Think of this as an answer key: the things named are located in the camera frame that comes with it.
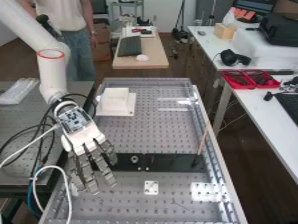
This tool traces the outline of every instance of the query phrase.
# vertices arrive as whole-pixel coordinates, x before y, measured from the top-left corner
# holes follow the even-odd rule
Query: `white cloth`
[[[46,14],[62,31],[79,31],[87,26],[80,0],[36,0],[38,14]]]

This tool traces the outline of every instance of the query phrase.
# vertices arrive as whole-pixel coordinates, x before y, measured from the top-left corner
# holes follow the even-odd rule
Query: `person's hand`
[[[98,44],[99,44],[99,43],[98,43],[96,35],[92,34],[92,35],[91,35],[91,46],[92,46],[94,49],[98,48]]]

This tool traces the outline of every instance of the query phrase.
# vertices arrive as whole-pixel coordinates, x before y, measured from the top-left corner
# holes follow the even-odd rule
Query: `monitor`
[[[107,0],[92,0],[94,14],[108,14]]]
[[[273,12],[277,0],[235,0],[235,7],[248,9],[259,14]]]

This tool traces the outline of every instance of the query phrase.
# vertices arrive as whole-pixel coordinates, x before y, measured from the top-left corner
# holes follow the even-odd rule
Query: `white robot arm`
[[[95,194],[99,186],[90,158],[96,162],[110,185],[115,186],[116,179],[102,152],[107,154],[112,165],[118,163],[118,156],[84,109],[72,99],[64,98],[68,94],[66,70],[71,50],[54,38],[16,0],[0,0],[0,21],[38,52],[40,92],[46,102],[54,105],[55,118],[64,131],[63,145],[75,162],[72,180],[79,190],[87,189]]]

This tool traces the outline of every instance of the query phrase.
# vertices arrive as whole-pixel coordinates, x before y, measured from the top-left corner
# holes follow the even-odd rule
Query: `black box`
[[[298,47],[298,14],[268,14],[260,30],[271,44]]]

